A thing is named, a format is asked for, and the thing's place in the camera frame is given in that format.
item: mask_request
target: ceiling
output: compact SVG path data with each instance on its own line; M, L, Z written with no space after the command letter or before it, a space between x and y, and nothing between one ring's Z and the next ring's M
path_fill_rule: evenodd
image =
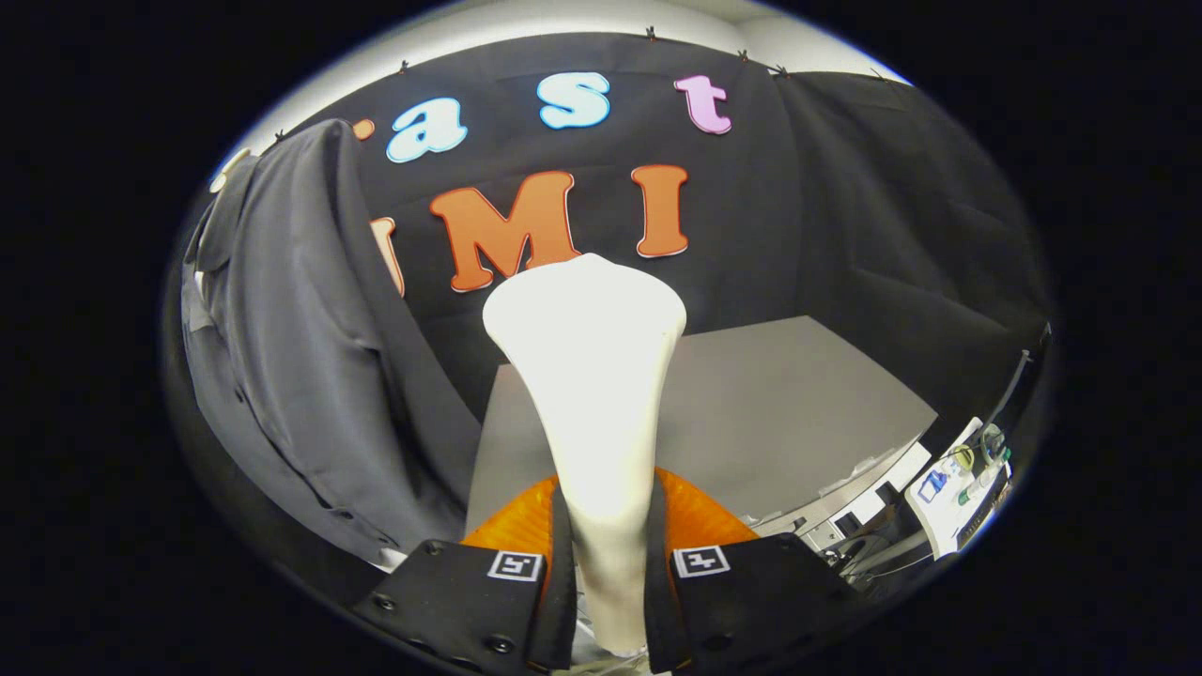
M484 5L493 5L499 0L460 0L459 2L448 4L447 6L427 12L421 17L413 19L412 22L405 24L405 29L412 29L413 26L422 25L428 22L446 18L451 14L457 14L464 10L474 10L476 7L483 7ZM688 7L697 12L709 14L714 18L722 19L724 22L738 24L742 22L751 19L763 19L769 17L789 16L781 10L762 5L760 2L751 2L749 0L660 0L667 5L676 5L678 7Z

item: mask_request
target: screw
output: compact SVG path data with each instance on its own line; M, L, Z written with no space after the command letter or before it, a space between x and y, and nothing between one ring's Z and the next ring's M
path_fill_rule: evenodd
M489 636L488 640L484 641L484 645L488 646L488 650L499 654L508 654L513 652L513 641L506 639L505 636Z

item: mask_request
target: letter cutout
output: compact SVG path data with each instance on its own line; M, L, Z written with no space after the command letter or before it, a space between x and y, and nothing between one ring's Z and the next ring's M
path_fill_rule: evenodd
M609 115L609 81L595 72L563 72L538 83L536 94L551 103L538 111L551 129L593 126Z
M517 274L528 239L530 261L526 269L581 255L572 245L567 221L567 191L575 184L572 174L563 171L528 176L518 188L510 218L502 217L475 188L460 188L435 197L430 213L446 223L454 257L451 287L465 293L493 283L493 273L480 265L477 251L505 277Z
M680 232L680 185L689 173L671 165L650 165L630 172L643 189L643 238L636 250L644 259L674 256L689 248Z
M377 218L371 221L371 235L375 236L376 247L380 247L380 255L383 256L383 265L392 275L392 283L397 285L400 297L405 297L405 278L400 274L400 263L397 262L397 250L392 248L392 233L397 231L397 221L391 218Z
M684 91L689 103L689 118L697 129L707 134L726 134L731 130L731 119L718 114L714 100L725 101L726 90L709 84L709 78L695 75L672 83L677 91Z
M430 99L401 113L392 130L398 132L385 152L388 159L404 164L428 150L445 153L468 137L468 128L459 124L459 101Z

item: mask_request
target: gray table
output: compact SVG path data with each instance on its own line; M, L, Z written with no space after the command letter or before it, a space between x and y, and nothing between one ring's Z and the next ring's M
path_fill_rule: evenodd
M758 518L816 499L934 420L926 402L850 343L792 318L680 339L655 462L736 516ZM484 416L466 533L554 473L534 402L504 364Z

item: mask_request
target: gray fabric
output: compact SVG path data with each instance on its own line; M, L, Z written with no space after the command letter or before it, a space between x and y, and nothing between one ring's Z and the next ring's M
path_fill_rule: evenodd
M349 263L349 247L374 245L358 153L331 120L236 165L180 301L197 403L226 452L305 527L382 563L382 546L463 533L480 426L404 300L370 306Z

